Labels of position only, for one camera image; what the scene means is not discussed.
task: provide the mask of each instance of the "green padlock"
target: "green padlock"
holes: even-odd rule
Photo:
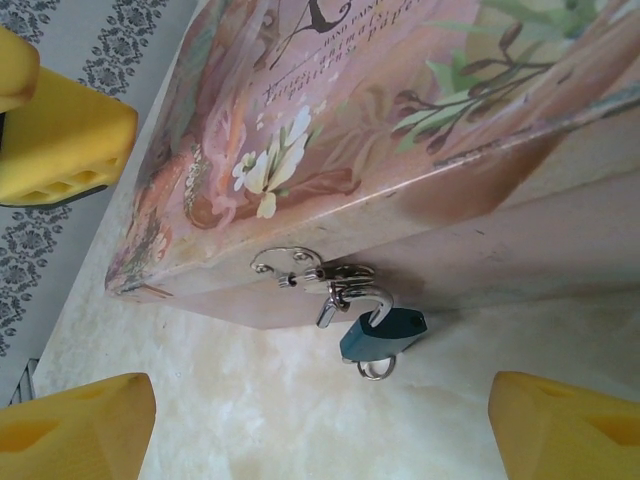
[[[395,367],[396,355],[404,352],[427,332],[422,312],[407,308],[392,308],[376,327],[370,324],[372,312],[364,313],[340,340],[340,352],[345,363],[357,363],[358,371],[367,380],[387,378]],[[384,373],[370,373],[370,362],[389,359]]]

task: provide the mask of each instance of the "flower illustration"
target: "flower illustration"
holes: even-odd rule
[[[320,105],[318,105],[316,108],[313,109],[313,113],[318,115],[318,114],[322,113],[325,108],[327,108],[327,101],[323,100]]]
[[[306,133],[311,123],[309,107],[304,106],[291,125],[281,127],[277,138],[272,138],[268,148],[258,158],[255,152],[245,154],[234,167],[234,185],[239,190],[244,183],[251,193],[260,195],[258,218],[271,218],[276,213],[276,197],[286,195],[279,187],[289,180],[304,156],[304,147],[309,135]]]
[[[151,257],[155,263],[160,262],[169,250],[171,243],[171,228],[164,227],[160,230],[160,234],[153,240],[151,244]]]
[[[256,152],[245,153],[240,161],[233,167],[231,174],[236,179],[233,189],[237,192],[242,188],[247,173],[256,165]]]
[[[256,119],[256,121],[258,122],[256,124],[256,130],[262,130],[262,128],[264,127],[264,122],[262,121],[263,117],[264,117],[264,113],[261,113],[260,115],[258,115],[258,118]]]

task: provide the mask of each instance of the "painted leaf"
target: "painted leaf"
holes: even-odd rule
[[[522,65],[531,60],[531,57],[542,46],[543,42],[535,42],[529,45],[516,59],[516,66],[511,70],[505,70],[495,77],[491,82],[487,82],[487,88],[497,88],[513,80],[521,71]]]
[[[442,94],[451,95],[452,93],[455,93],[451,67],[444,63],[431,62],[429,60],[426,60],[425,63],[435,75],[436,82],[438,82],[438,86],[440,87]]]
[[[595,17],[583,17],[576,10],[565,10],[564,8],[556,8],[549,10],[549,17],[565,38],[578,38],[582,35],[585,28],[595,19]]]
[[[501,37],[504,34],[505,27],[480,27],[477,25],[468,25],[466,23],[457,22],[426,22],[425,25],[445,28],[456,32],[478,33],[481,35],[493,35]],[[522,28],[520,38],[524,40],[544,40],[545,42],[554,42],[562,40],[564,35],[554,25],[541,23],[526,23]]]
[[[348,103],[349,103],[349,100],[343,100],[342,102],[340,102],[336,107],[336,113],[338,115],[342,114],[347,109]]]
[[[423,120],[426,120],[427,117],[429,117],[430,119],[433,120],[433,118],[441,118],[442,116],[447,116],[448,110],[451,108],[456,108],[456,107],[461,107],[459,108],[459,110],[461,110],[462,108],[464,108],[464,106],[467,104],[467,102],[465,102],[465,100],[469,99],[469,91],[468,90],[463,90],[462,92],[457,92],[454,93],[453,95],[450,95],[448,97],[443,98],[442,100],[439,100],[438,103],[436,103],[436,105],[447,105],[450,103],[455,103],[456,105],[452,105],[449,106],[447,108],[444,108],[440,111],[435,111],[434,110],[422,110],[420,112],[416,112],[413,115],[409,115],[406,118],[403,118],[402,120],[400,120],[396,126],[393,128],[394,131],[399,130],[400,128],[404,128],[407,127],[409,125],[413,125],[416,123],[420,123]]]
[[[460,71],[467,65],[467,56],[464,51],[456,48],[453,50],[451,81],[455,92],[469,90],[480,80],[473,75],[461,75]]]
[[[504,32],[503,27],[480,27],[478,25],[469,25],[467,23],[458,22],[424,22],[428,27],[440,27],[455,32],[479,33],[481,35],[500,36]]]
[[[293,124],[289,125],[287,128],[280,127],[280,138],[279,138],[280,150],[284,150],[284,142],[287,139],[287,134],[289,133],[287,132],[287,130],[290,130],[292,126]]]
[[[534,22],[553,25],[553,20],[546,13],[532,10],[518,0],[482,0],[482,4],[499,10],[522,23]]]
[[[447,123],[453,121],[463,109],[467,108],[467,106],[468,105],[466,103],[453,105],[451,107],[445,108],[444,110],[441,110],[436,115],[433,115],[432,117],[429,117],[418,123],[411,129],[409,133],[404,136],[404,138],[398,144],[396,153],[403,153],[411,149],[413,146],[415,146],[414,140],[417,135],[430,128],[446,125]]]
[[[565,6],[588,23],[593,22],[598,16],[596,0],[565,0]]]
[[[320,134],[322,133],[322,129],[324,128],[324,125],[319,125],[318,128],[316,128],[313,132],[311,132],[311,136],[309,137],[309,139],[307,140],[307,144],[305,145],[304,148],[308,148],[310,145],[313,144],[313,142],[320,136]]]

